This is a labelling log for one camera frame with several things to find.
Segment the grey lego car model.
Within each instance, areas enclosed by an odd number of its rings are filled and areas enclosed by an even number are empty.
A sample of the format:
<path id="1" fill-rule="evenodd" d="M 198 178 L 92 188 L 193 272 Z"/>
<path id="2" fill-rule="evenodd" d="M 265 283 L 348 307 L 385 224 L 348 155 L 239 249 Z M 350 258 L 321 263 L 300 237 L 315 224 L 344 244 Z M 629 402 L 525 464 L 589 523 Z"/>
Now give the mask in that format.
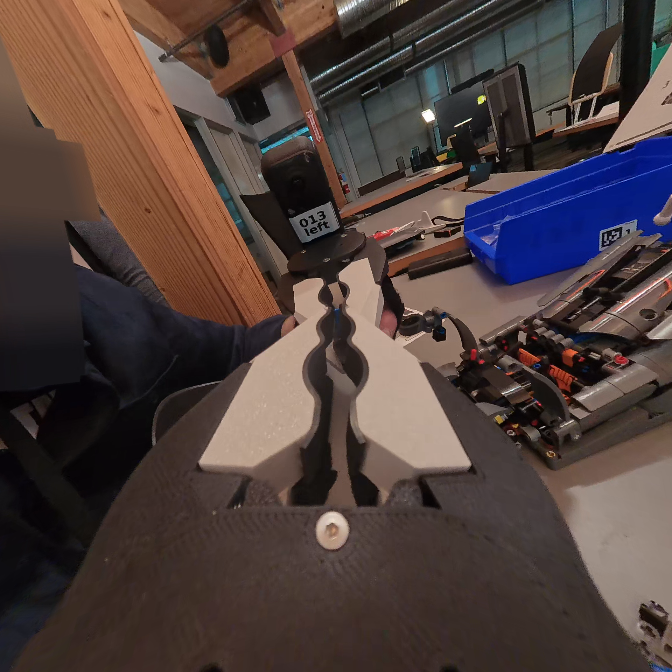
<path id="1" fill-rule="evenodd" d="M 671 241 L 628 234 L 538 306 L 480 338 L 437 307 L 419 328 L 456 328 L 445 377 L 549 468 L 671 423 Z"/>

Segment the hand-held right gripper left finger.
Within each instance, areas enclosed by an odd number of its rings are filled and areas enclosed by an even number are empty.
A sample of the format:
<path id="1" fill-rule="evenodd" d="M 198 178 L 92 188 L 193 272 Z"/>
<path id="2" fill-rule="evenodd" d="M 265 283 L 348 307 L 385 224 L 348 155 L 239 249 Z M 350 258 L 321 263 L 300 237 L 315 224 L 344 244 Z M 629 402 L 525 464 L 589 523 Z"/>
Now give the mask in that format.
<path id="1" fill-rule="evenodd" d="M 333 487 L 332 338 L 333 309 L 324 308 L 255 357 L 199 467 L 263 481 L 297 505 L 325 504 Z"/>

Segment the curved plywood chair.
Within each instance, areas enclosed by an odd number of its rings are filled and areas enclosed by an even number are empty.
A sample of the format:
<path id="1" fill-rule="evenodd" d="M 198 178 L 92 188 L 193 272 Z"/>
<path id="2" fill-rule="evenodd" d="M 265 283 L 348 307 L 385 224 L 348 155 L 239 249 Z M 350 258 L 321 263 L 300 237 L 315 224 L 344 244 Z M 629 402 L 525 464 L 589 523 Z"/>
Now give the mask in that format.
<path id="1" fill-rule="evenodd" d="M 595 116 L 597 101 L 608 88 L 614 49 L 622 31 L 622 22 L 601 31 L 581 59 L 570 82 L 566 127 Z"/>

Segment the wooden background desk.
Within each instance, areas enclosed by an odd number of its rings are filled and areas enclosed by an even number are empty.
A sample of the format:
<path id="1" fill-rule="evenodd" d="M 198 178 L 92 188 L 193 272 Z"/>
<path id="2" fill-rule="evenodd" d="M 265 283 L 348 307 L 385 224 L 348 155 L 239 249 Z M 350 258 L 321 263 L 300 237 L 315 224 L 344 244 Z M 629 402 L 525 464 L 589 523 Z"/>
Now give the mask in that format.
<path id="1" fill-rule="evenodd" d="M 417 189 L 432 187 L 437 183 L 447 181 L 448 178 L 456 177 L 462 168 L 463 164 L 457 162 L 413 173 L 411 176 L 396 180 L 358 197 L 354 202 L 344 206 L 340 210 L 340 215 L 347 218 L 368 212 L 375 206 L 406 196 Z"/>

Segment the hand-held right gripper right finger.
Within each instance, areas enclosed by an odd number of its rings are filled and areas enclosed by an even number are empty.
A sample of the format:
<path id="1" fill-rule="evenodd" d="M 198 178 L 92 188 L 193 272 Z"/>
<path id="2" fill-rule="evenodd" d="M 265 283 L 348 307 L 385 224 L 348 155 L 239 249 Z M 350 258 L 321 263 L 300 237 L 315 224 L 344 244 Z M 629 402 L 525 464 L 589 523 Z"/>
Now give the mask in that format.
<path id="1" fill-rule="evenodd" d="M 416 357 L 380 329 L 351 319 L 346 357 L 354 386 L 346 456 L 355 504 L 377 505 L 401 481 L 465 474 L 472 462 Z"/>

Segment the large window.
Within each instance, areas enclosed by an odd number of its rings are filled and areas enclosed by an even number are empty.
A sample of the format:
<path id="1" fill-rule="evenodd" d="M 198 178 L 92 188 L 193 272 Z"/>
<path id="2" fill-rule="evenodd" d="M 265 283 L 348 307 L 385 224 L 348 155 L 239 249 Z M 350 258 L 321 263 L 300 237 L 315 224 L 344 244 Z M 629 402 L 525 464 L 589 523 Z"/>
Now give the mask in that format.
<path id="1" fill-rule="evenodd" d="M 286 128 L 283 130 L 280 130 L 267 138 L 260 140 L 259 141 L 259 149 L 261 151 L 261 154 L 264 155 L 271 149 L 275 147 L 279 147 L 286 142 L 289 142 L 290 140 L 299 138 L 299 137 L 307 137 L 310 140 L 313 140 L 313 134 L 310 131 L 309 127 L 305 124 L 297 125 L 294 128 Z"/>

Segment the wood edged background table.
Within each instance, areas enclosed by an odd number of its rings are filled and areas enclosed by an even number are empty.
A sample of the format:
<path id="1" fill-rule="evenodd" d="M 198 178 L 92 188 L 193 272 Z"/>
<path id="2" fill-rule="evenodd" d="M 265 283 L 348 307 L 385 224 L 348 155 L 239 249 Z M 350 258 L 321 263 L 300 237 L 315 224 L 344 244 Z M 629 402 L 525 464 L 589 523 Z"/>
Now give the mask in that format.
<path id="1" fill-rule="evenodd" d="M 485 197 L 486 194 L 470 191 L 434 189 L 382 212 L 371 214 L 357 222 L 356 228 L 370 236 L 378 230 L 387 230 L 412 221 L 419 222 L 424 211 L 431 218 L 445 216 L 450 219 L 461 219 L 464 217 L 466 206 Z M 416 241 L 408 250 L 388 260 L 388 275 L 393 278 L 405 273 L 410 264 L 465 247 L 462 233 L 450 238 L 436 238 L 431 233 L 426 234 L 424 240 Z"/>

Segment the black lego assembly blue pins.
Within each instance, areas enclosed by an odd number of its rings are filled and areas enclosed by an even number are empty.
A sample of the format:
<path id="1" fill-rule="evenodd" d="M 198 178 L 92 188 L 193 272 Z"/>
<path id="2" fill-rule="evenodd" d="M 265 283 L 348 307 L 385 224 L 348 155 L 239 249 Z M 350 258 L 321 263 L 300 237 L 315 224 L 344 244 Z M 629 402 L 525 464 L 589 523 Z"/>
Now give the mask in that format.
<path id="1" fill-rule="evenodd" d="M 345 301 L 332 307 L 327 318 L 327 326 L 327 332 L 331 335 L 332 349 L 339 358 L 343 359 L 346 357 L 352 332 L 352 322 Z"/>

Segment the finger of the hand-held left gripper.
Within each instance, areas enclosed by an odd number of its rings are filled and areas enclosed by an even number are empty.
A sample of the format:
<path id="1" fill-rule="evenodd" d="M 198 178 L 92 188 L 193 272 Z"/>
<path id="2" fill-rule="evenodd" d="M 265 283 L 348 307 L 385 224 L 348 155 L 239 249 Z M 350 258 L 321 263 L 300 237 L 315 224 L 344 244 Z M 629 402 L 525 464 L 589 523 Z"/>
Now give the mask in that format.
<path id="1" fill-rule="evenodd" d="M 332 295 L 324 280 L 303 280 L 293 286 L 294 318 L 305 322 L 332 309 Z"/>
<path id="2" fill-rule="evenodd" d="M 375 328 L 380 328 L 384 299 L 368 259 L 347 265 L 339 273 L 339 285 L 343 287 L 342 307 L 345 314 L 350 319 L 359 317 Z"/>

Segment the blue plastic bin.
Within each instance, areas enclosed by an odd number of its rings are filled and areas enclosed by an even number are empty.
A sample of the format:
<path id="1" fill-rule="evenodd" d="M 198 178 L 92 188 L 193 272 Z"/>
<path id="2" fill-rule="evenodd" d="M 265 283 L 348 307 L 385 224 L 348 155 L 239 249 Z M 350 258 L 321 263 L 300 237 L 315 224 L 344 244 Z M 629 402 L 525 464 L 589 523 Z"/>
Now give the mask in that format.
<path id="1" fill-rule="evenodd" d="M 671 242 L 654 217 L 671 196 L 671 138 L 594 156 L 466 206 L 464 238 L 507 284 L 579 267 L 635 231 Z"/>

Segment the black metal pole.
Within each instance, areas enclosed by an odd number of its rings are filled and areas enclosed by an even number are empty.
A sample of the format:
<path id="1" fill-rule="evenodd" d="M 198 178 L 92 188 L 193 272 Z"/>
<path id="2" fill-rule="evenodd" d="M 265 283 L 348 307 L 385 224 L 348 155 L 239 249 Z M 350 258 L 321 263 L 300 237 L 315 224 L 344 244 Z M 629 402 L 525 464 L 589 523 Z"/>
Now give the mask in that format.
<path id="1" fill-rule="evenodd" d="M 620 58 L 619 121 L 649 82 L 656 1 L 624 1 Z"/>

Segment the open instruction booklet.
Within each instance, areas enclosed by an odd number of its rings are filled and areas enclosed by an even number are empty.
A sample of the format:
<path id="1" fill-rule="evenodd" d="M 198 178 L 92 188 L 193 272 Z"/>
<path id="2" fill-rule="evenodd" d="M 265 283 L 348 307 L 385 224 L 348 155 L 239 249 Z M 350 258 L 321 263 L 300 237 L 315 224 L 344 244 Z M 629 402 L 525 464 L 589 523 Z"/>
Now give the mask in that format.
<path id="1" fill-rule="evenodd" d="M 649 83 L 619 124 L 603 153 L 625 149 L 670 131 L 671 48 L 668 48 Z"/>

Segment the black monitor screen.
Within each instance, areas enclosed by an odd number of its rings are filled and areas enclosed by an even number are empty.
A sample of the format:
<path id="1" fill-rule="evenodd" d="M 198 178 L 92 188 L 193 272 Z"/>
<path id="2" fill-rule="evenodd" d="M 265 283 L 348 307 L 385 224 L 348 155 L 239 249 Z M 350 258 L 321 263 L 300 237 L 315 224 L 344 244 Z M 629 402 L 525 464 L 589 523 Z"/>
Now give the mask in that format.
<path id="1" fill-rule="evenodd" d="M 492 126 L 491 113 L 483 82 L 453 92 L 435 103 L 435 120 L 442 145 L 460 129 L 470 130 L 473 137 L 484 136 Z"/>

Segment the person's left forearm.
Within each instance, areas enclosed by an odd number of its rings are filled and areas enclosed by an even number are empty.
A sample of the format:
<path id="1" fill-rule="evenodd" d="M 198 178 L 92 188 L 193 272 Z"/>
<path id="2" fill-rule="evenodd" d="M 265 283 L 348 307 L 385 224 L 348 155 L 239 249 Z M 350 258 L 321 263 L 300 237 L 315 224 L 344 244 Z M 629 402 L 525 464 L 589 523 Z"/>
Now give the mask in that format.
<path id="1" fill-rule="evenodd" d="M 277 315 L 244 327 L 182 315 L 160 305 L 153 313 L 158 331 L 175 356 L 171 377 L 177 389 L 224 380 L 297 325 L 292 315 Z"/>

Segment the red black hand tool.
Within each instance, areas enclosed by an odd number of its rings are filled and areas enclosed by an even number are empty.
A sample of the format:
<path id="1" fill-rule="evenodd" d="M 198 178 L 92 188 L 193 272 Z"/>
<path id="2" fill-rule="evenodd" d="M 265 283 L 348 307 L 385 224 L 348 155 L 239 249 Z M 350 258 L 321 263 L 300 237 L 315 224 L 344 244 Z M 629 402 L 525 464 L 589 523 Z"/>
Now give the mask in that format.
<path id="1" fill-rule="evenodd" d="M 415 222 L 396 226 L 383 231 L 376 231 L 371 238 L 376 240 L 384 249 L 405 245 L 409 241 L 424 239 L 425 230 Z"/>

